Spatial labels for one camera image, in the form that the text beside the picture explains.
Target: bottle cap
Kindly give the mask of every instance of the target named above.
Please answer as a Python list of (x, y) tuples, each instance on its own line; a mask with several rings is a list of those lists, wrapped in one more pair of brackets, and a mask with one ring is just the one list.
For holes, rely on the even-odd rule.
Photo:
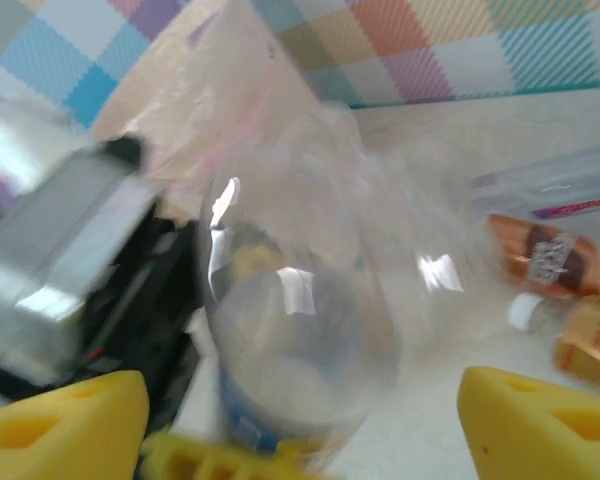
[(542, 300), (544, 297), (533, 293), (521, 293), (514, 298), (507, 312), (509, 325), (528, 332), (533, 312)]

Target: bottle label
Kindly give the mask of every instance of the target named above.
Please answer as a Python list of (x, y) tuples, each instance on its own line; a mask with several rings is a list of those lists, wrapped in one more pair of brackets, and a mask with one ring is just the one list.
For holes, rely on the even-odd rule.
[(554, 360), (564, 372), (600, 386), (600, 299), (581, 302), (574, 309)]
[(316, 470), (326, 467), (358, 429), (334, 426), (328, 430), (294, 432), (284, 427), (267, 425), (249, 406), (246, 394), (231, 380), (226, 370), (220, 369), (220, 400), (225, 410), (229, 436), (236, 443), (253, 451), (275, 455), (281, 461), (311, 466)]

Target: colorful checkered wall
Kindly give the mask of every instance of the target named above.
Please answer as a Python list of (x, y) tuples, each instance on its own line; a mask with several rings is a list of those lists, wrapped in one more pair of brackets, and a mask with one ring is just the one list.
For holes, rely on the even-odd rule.
[(600, 86), (600, 0), (254, 0), (350, 105)]
[(0, 0), (0, 95), (35, 93), (89, 126), (181, 0)]
[[(89, 126), (188, 1), (0, 0), (0, 95)], [(253, 4), (324, 97), (353, 106), (600, 86), (600, 0)]]

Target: white table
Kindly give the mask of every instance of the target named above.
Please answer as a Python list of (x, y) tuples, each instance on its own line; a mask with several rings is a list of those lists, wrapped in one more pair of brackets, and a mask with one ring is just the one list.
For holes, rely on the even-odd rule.
[[(356, 117), (368, 146), (413, 161), (434, 161), (448, 150), (469, 176), (600, 144), (600, 90), (370, 109)], [(506, 307), (482, 319), (497, 326), (492, 338), (415, 362), (411, 381), (372, 413), (329, 473), (350, 480), (475, 479), (455, 406), (467, 366), (582, 388), (553, 371), (543, 339), (508, 329)], [(216, 366), (213, 356), (201, 362), (175, 430), (214, 436)]]

